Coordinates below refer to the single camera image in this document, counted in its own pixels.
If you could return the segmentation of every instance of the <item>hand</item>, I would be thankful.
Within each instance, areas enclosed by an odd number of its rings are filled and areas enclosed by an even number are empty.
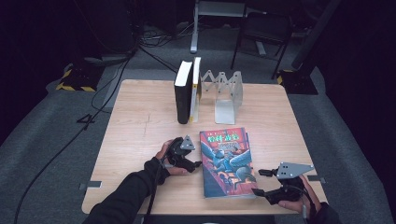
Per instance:
[[[169,146],[171,145],[171,143],[173,142],[173,140],[168,140],[166,142],[163,143],[163,147],[161,148],[161,151],[157,152],[157,154],[155,155],[155,158],[157,158],[158,160],[161,160],[163,158],[163,155],[165,155],[166,153],[166,149],[169,148]],[[168,159],[165,159],[165,164],[169,164]],[[170,175],[186,175],[188,172],[186,169],[184,168],[179,168],[179,167],[169,167],[166,168],[169,172]]]
[[[308,181],[305,179],[305,177],[303,175],[300,175],[300,178],[303,180],[304,186],[305,186],[306,190],[308,191],[309,197],[311,197],[312,201],[315,204],[317,212],[318,212],[321,209],[321,204],[320,204],[317,194],[314,192],[314,190],[309,185]],[[292,210],[292,211],[296,211],[300,214],[303,212],[303,204],[305,204],[305,206],[306,206],[306,217],[309,218],[309,215],[310,215],[309,213],[311,211],[311,204],[305,195],[303,195],[303,197],[297,202],[279,201],[279,203],[278,203],[279,206],[289,209],[289,210]]]

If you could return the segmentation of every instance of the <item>wooden tabletop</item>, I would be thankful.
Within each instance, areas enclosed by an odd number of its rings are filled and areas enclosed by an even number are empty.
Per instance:
[[[245,127],[249,136],[253,165],[260,189],[278,189],[275,177],[258,174],[259,169],[275,169],[282,161],[313,164],[283,87],[244,84],[244,98],[235,125],[215,123],[216,91],[203,91],[199,121],[179,124],[173,81],[124,80],[107,126],[92,172],[91,181],[102,187],[88,189],[82,204],[86,214],[116,189],[125,176],[143,169],[145,161],[158,152],[163,142],[189,135],[196,149],[187,156],[201,160],[199,132]],[[315,175],[310,171],[306,175]],[[170,176],[159,186],[151,214],[236,215],[290,214],[290,210],[270,205],[265,198],[205,199],[203,171],[187,176]],[[326,196],[321,184],[310,182],[322,202]],[[139,213],[145,214],[147,198]]]

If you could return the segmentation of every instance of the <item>book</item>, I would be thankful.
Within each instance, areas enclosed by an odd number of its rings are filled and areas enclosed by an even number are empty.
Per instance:
[[[255,197],[257,188],[245,128],[200,131],[206,198]]]
[[[195,57],[192,67],[190,122],[198,121],[199,103],[202,96],[200,66],[201,66],[201,57]]]
[[[175,78],[177,121],[186,124],[190,117],[192,91],[192,62],[182,61]]]

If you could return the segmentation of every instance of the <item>black sleeve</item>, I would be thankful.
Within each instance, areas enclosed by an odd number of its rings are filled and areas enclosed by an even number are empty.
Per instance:
[[[163,184],[169,176],[169,172],[160,167],[159,160],[152,158],[146,161],[144,170],[127,175],[113,193],[91,210],[83,224],[133,223],[143,201],[153,191],[158,169],[161,169],[158,184]]]
[[[308,221],[309,224],[341,224],[337,214],[327,203],[321,203],[321,209]]]

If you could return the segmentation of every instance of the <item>book stand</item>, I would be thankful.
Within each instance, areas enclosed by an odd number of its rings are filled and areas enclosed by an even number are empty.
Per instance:
[[[211,81],[208,85],[206,85],[207,82],[205,84],[207,78]],[[215,122],[235,124],[235,117],[243,100],[241,72],[236,71],[230,79],[227,79],[224,72],[219,72],[219,75],[214,77],[212,72],[208,70],[201,80],[202,86],[206,91],[209,91],[212,86],[217,88]]]

